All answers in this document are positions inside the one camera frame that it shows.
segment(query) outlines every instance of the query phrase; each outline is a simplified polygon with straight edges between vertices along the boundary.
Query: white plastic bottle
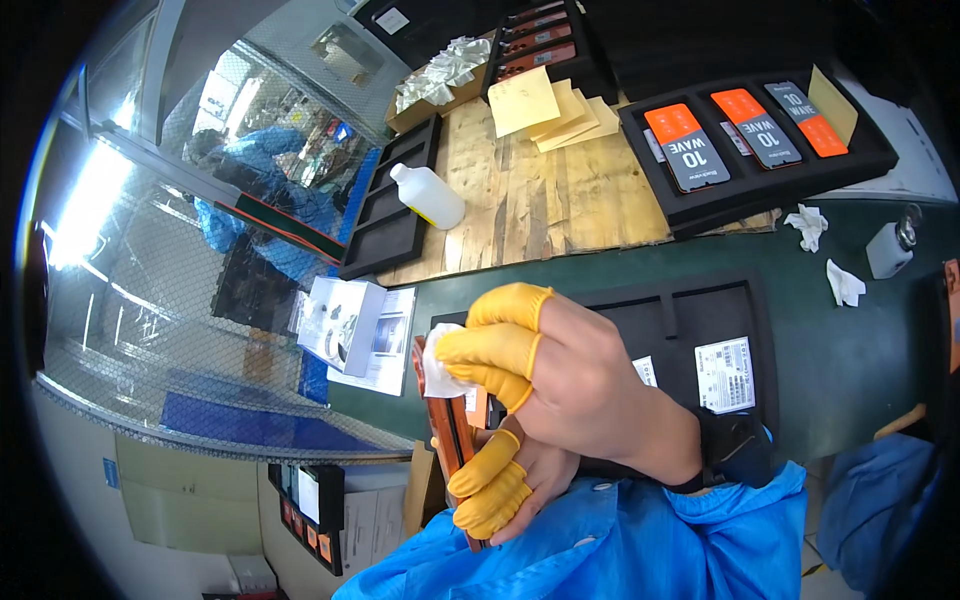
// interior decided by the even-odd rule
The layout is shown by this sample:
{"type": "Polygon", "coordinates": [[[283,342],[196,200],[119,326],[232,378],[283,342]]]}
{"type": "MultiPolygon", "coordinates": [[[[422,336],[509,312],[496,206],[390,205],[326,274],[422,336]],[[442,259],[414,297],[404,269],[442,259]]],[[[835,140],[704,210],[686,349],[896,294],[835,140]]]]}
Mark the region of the white plastic bottle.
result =
{"type": "Polygon", "coordinates": [[[874,279],[889,279],[913,258],[917,245],[916,227],[923,214],[916,204],[908,204],[896,223],[888,223],[867,244],[867,261],[874,279]]]}
{"type": "Polygon", "coordinates": [[[464,199],[429,167],[408,168],[398,162],[390,169],[400,201],[430,225],[450,229],[460,223],[467,209],[464,199]]]}

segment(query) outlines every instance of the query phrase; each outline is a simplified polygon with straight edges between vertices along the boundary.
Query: yellow paper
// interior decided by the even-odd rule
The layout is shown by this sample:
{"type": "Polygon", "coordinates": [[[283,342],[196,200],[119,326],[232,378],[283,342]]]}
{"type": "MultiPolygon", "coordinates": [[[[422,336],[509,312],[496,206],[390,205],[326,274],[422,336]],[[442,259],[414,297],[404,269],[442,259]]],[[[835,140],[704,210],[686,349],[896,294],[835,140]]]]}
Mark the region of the yellow paper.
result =
{"type": "Polygon", "coordinates": [[[543,121],[537,125],[531,125],[527,128],[527,135],[530,139],[536,139],[541,135],[547,135],[561,125],[566,125],[573,119],[584,113],[584,108],[577,102],[577,97],[570,88],[570,80],[564,79],[561,82],[554,82],[553,95],[557,99],[557,106],[560,107],[560,116],[556,119],[543,121]]]}
{"type": "Polygon", "coordinates": [[[487,90],[487,99],[493,112],[497,137],[560,116],[560,107],[554,98],[545,66],[491,85],[487,90]]]}
{"type": "Polygon", "coordinates": [[[546,136],[538,137],[536,140],[537,148],[541,152],[553,150],[554,147],[559,146],[574,135],[579,135],[600,125],[600,121],[593,116],[593,108],[590,108],[590,104],[588,104],[587,99],[584,98],[584,92],[579,89],[574,89],[573,95],[577,97],[577,102],[584,108],[584,114],[573,119],[566,125],[558,127],[546,136]]]}
{"type": "Polygon", "coordinates": [[[810,75],[810,89],[806,93],[824,118],[833,127],[840,137],[844,146],[850,146],[850,138],[853,136],[853,130],[856,129],[856,108],[850,104],[850,101],[844,97],[843,93],[836,88],[836,85],[827,79],[827,76],[813,65],[813,73],[810,75]]]}
{"type": "Polygon", "coordinates": [[[600,121],[600,125],[591,130],[580,133],[579,135],[574,135],[566,141],[554,146],[550,150],[556,150],[558,148],[563,148],[564,146],[579,144],[580,142],[586,142],[589,139],[596,139],[597,137],[611,135],[620,131],[620,117],[617,116],[617,114],[607,106],[607,103],[603,101],[603,98],[600,96],[597,96],[596,98],[587,98],[587,104],[590,105],[590,108],[593,110],[593,114],[596,116],[597,120],[600,121]]]}

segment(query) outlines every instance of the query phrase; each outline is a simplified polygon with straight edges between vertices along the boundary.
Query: wrist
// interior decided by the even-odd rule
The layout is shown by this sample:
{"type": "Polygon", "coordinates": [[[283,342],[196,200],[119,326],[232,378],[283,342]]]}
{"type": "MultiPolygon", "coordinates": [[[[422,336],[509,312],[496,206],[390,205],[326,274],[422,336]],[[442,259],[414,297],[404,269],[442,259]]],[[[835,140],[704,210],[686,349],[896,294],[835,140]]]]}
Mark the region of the wrist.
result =
{"type": "Polygon", "coordinates": [[[696,416],[653,387],[645,387],[637,406],[642,411],[636,418],[640,427],[630,439],[627,456],[617,462],[667,486],[698,476],[704,465],[696,416]]]}

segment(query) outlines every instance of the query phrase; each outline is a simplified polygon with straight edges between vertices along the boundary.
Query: white tissue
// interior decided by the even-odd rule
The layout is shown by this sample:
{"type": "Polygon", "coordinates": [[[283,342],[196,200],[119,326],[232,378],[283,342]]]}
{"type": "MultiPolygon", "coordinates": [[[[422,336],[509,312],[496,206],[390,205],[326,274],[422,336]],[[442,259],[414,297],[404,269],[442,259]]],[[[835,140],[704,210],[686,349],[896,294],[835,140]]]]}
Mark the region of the white tissue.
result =
{"type": "Polygon", "coordinates": [[[457,379],[444,369],[444,363],[437,360],[434,350],[437,342],[450,331],[463,329],[453,323],[437,323],[426,336],[426,345],[423,348],[423,395],[430,397],[457,397],[462,396],[476,385],[457,379]]]}
{"type": "Polygon", "coordinates": [[[451,39],[446,50],[430,59],[420,73],[414,73],[396,87],[396,111],[403,112],[417,100],[423,99],[440,107],[453,101],[451,87],[460,87],[473,81],[470,72],[490,57],[490,41],[484,37],[473,39],[460,36],[451,39]]]}
{"type": "Polygon", "coordinates": [[[800,213],[791,212],[783,220],[783,224],[799,229],[804,235],[804,239],[800,240],[800,247],[816,253],[820,250],[820,234],[826,231],[829,225],[827,218],[820,214],[820,208],[816,206],[807,208],[803,204],[797,204],[797,208],[800,213]]]}
{"type": "Polygon", "coordinates": [[[827,281],[830,282],[837,306],[843,306],[844,302],[848,306],[856,306],[860,295],[867,293],[867,285],[863,281],[836,266],[830,258],[827,259],[827,281]]]}

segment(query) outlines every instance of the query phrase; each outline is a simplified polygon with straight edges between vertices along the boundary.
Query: worker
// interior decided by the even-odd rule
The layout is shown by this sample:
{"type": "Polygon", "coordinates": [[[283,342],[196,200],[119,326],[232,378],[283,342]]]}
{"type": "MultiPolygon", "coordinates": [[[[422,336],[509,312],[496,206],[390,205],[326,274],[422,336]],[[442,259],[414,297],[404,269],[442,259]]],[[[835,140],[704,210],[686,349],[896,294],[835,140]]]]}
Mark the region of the worker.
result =
{"type": "Polygon", "coordinates": [[[478,299],[435,356],[510,416],[450,477],[467,500],[335,598],[800,596],[804,469],[787,462],[760,489],[665,489],[697,481],[700,425],[643,384],[611,321],[514,283],[478,299]],[[651,479],[574,479],[581,456],[651,479]],[[462,529],[492,547],[471,552],[462,529]]]}
{"type": "MultiPolygon", "coordinates": [[[[330,230],[339,217],[330,197],[288,180],[274,160],[276,155],[299,152],[305,144],[300,132],[273,126],[230,143],[216,130],[202,130],[194,134],[186,150],[195,165],[214,177],[316,230],[330,230]]],[[[217,252],[228,252],[240,234],[246,232],[261,256],[305,289],[310,289],[314,276],[324,275],[328,270],[328,265],[318,256],[266,231],[248,227],[201,199],[194,199],[193,205],[206,243],[217,252]]]]}

